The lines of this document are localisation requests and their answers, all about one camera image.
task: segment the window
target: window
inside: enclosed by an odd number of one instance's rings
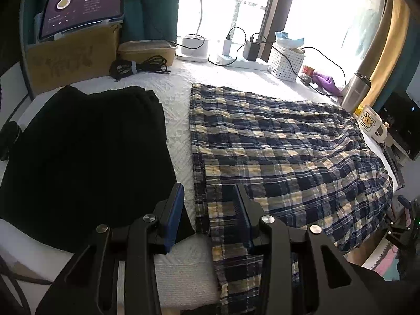
[[[249,39],[259,32],[268,0],[203,0],[203,19],[199,35],[209,39],[209,53],[221,50],[228,31],[239,26]],[[200,20],[200,0],[179,0],[178,37],[195,34]],[[232,31],[233,42],[244,43],[243,32]]]
[[[385,0],[293,0],[284,30],[291,38],[305,38],[339,64],[347,81],[357,71],[376,34]],[[331,75],[344,85],[340,69],[313,49],[306,50],[305,65]]]

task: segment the cardboard box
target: cardboard box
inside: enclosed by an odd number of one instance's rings
[[[98,25],[29,46],[27,62],[34,94],[109,75],[116,59],[120,27]]]

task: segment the power strip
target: power strip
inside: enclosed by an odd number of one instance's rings
[[[266,63],[264,60],[257,58],[256,61],[251,62],[249,60],[244,59],[242,56],[238,56],[238,59],[233,62],[235,58],[232,58],[231,56],[224,56],[223,54],[218,54],[216,58],[216,64],[220,65],[227,65],[226,67],[239,67],[242,69],[252,69],[252,70],[260,70],[260,71],[267,71],[268,69],[268,63]]]

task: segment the plastic container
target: plastic container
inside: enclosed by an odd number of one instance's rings
[[[167,65],[172,66],[176,45],[166,40],[128,41],[118,47],[118,54],[124,60],[133,60],[140,64],[152,56],[163,56]]]
[[[293,70],[299,74],[300,68],[302,67],[303,60],[305,59],[304,54],[296,53],[295,51],[285,49],[276,43],[272,44],[281,53],[283,53],[290,60]],[[295,81],[297,76],[293,73],[287,59],[278,53],[275,49],[271,49],[270,57],[268,58],[268,72],[271,72],[273,76],[284,81]]]

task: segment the desk lamp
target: desk lamp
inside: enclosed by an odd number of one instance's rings
[[[209,59],[208,54],[208,39],[198,35],[203,17],[203,4],[200,0],[200,23],[196,34],[189,34],[182,37],[182,45],[180,51],[177,53],[177,58],[190,62],[206,62]]]

